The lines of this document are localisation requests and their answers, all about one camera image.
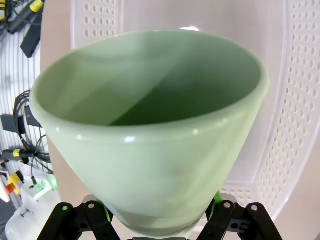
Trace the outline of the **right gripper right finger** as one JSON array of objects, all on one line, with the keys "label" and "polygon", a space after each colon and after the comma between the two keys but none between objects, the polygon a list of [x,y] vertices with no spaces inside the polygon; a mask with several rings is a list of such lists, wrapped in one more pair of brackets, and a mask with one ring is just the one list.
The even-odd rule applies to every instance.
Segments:
[{"label": "right gripper right finger", "polygon": [[207,223],[199,240],[222,240],[227,232],[237,233],[241,240],[281,240],[282,237],[263,204],[224,200],[217,192],[205,211]]}]

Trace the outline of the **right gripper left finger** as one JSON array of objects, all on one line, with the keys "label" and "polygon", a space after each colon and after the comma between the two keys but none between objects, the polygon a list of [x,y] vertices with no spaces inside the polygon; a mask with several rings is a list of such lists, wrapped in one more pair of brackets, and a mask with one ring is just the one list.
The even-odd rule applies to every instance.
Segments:
[{"label": "right gripper left finger", "polygon": [[37,237],[39,240],[78,240],[92,232],[96,240],[119,240],[112,226],[113,213],[100,201],[89,200],[74,207],[67,202],[55,206]]}]

